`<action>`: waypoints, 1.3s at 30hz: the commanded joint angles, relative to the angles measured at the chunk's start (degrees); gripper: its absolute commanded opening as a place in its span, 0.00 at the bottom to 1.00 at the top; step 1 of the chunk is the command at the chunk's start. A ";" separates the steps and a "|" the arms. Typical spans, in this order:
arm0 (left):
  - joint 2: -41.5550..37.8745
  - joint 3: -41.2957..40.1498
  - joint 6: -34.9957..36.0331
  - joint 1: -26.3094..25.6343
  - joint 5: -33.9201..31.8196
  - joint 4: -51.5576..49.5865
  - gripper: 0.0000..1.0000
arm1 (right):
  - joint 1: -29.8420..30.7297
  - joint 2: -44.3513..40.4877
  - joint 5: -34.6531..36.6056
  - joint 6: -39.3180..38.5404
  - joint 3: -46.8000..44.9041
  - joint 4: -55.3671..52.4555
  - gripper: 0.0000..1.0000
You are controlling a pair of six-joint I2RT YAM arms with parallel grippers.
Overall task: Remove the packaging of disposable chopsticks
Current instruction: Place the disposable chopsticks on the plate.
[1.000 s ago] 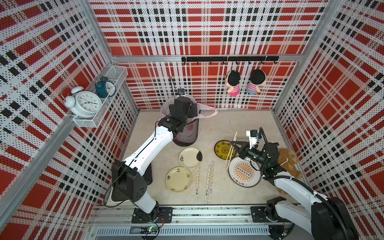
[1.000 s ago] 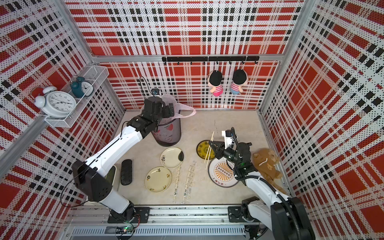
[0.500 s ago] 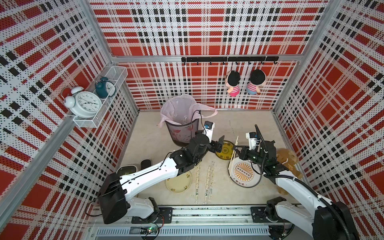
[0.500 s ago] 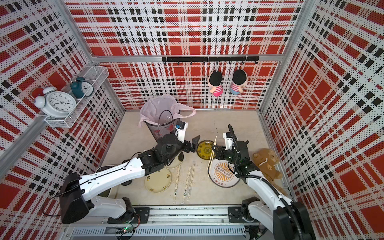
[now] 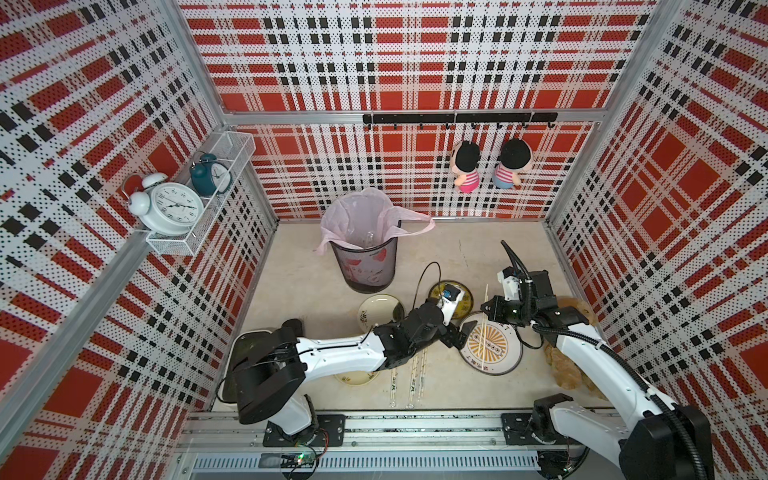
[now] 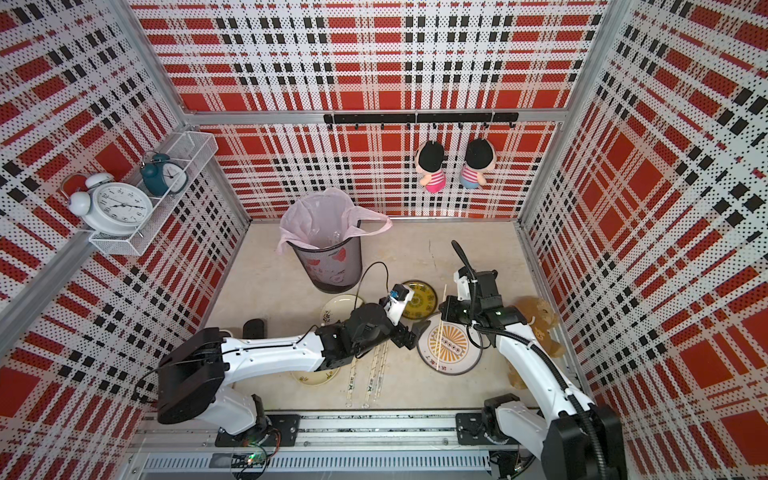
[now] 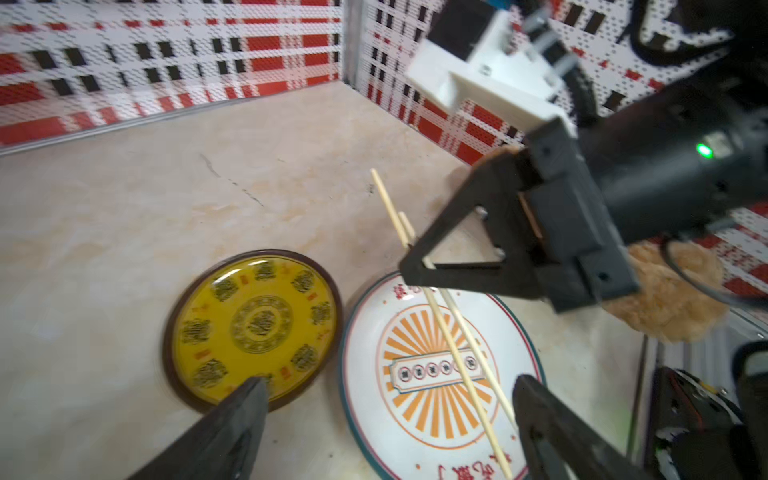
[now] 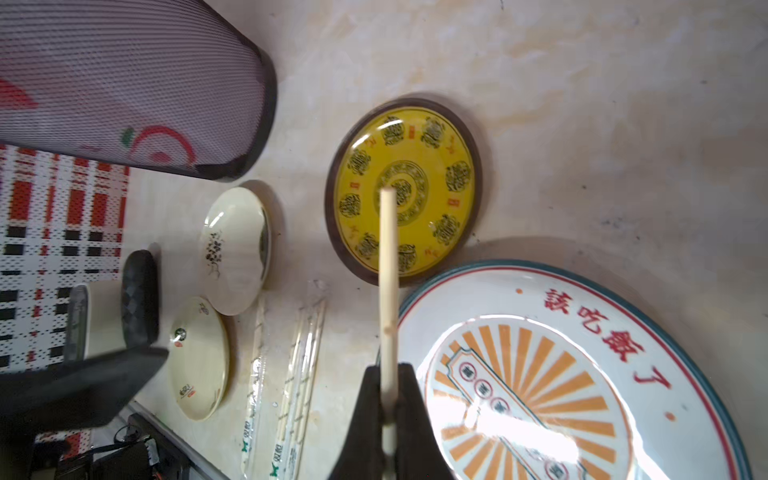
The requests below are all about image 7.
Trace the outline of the bare wooden chopstick pair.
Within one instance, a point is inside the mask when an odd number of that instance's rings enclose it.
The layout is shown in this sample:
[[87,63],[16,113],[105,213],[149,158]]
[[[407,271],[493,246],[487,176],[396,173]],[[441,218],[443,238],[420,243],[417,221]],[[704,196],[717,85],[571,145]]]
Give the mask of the bare wooden chopstick pair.
[[[381,177],[379,176],[378,172],[375,169],[371,169],[370,172],[373,178],[374,185],[378,190],[378,193],[382,199],[382,202],[387,211],[387,214],[390,217],[390,220],[394,226],[397,236],[401,244],[403,245],[403,248],[406,251],[409,251],[410,248],[414,245],[415,236],[412,235],[411,231],[407,228],[407,225],[403,223],[404,216],[396,210],[394,203],[391,200],[386,190],[386,187]],[[428,305],[433,311],[433,317],[435,318],[438,324],[438,327],[444,339],[446,340],[447,346],[449,348],[449,352],[451,353],[451,356],[453,357],[453,360],[455,361],[458,367],[458,371],[459,371],[462,383],[467,389],[470,402],[479,418],[480,424],[482,425],[483,430],[486,434],[486,438],[488,439],[491,445],[493,453],[496,457],[496,462],[498,463],[502,471],[502,474],[504,475],[504,478],[513,479],[514,476],[510,468],[509,462],[506,460],[505,453],[499,443],[499,440],[497,438],[493,425],[489,420],[488,414],[481,402],[481,398],[477,393],[473,379],[470,377],[469,371],[467,370],[466,364],[464,363],[462,354],[459,351],[456,341],[454,340],[454,336],[451,333],[445,321],[444,314],[441,311],[440,305],[438,304],[433,291],[429,287],[422,287],[422,291],[426,297]],[[480,347],[477,345],[474,339],[474,336],[469,333],[468,326],[458,308],[458,305],[453,300],[453,297],[451,296],[451,294],[447,289],[439,289],[438,292],[445,300],[447,307],[451,311],[453,318],[456,320],[456,323],[459,326],[459,330],[464,334],[464,338],[466,339],[470,350],[474,353],[476,359],[479,361],[479,367],[481,371],[485,374],[485,378],[488,380],[491,386],[491,390],[496,394],[498,404],[502,407],[502,410],[507,415],[509,421],[511,423],[514,423],[515,418],[514,418],[514,413],[512,412],[511,404],[506,399],[504,394],[501,392],[501,386],[498,380],[496,379],[496,377],[493,375],[491,368],[488,366],[487,361],[485,360],[485,357],[481,353]]]

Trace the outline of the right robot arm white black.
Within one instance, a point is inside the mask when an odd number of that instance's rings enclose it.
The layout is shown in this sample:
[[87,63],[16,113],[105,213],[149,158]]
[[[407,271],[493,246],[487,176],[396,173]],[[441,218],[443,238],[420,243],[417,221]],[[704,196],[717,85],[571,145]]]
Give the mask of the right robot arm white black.
[[717,60],[600,118],[578,57],[539,1],[522,1],[528,47],[509,49],[507,5],[449,1],[408,68],[408,80],[452,111],[494,111],[525,136],[522,150],[478,166],[400,261],[412,286],[547,299],[567,312],[635,293],[631,243],[674,241],[731,226],[733,209],[767,196],[767,5],[682,1],[687,33],[723,29],[719,43],[665,51],[640,32],[632,51],[653,66]]

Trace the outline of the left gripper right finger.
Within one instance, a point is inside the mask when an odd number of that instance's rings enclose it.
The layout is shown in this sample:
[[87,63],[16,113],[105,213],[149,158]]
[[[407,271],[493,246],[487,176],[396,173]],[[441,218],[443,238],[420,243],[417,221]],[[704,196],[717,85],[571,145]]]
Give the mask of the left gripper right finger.
[[517,378],[513,408],[531,479],[648,479],[531,375]]

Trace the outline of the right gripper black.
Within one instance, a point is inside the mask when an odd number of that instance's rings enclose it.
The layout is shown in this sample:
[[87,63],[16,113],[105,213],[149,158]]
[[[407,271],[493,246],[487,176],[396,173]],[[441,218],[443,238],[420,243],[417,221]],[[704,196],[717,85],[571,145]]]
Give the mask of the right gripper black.
[[[399,263],[409,285],[490,293],[518,299],[544,296],[558,313],[631,295],[639,280],[577,140],[563,120],[551,120],[525,139],[526,176],[518,152],[502,150],[478,162],[433,223]],[[541,236],[544,258],[536,264]],[[424,261],[480,207],[495,262]]]

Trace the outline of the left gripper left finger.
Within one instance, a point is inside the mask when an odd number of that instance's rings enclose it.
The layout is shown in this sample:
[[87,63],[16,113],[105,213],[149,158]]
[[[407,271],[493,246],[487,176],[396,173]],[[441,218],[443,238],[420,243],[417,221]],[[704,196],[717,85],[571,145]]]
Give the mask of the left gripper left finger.
[[248,479],[267,413],[266,380],[251,377],[131,477]]

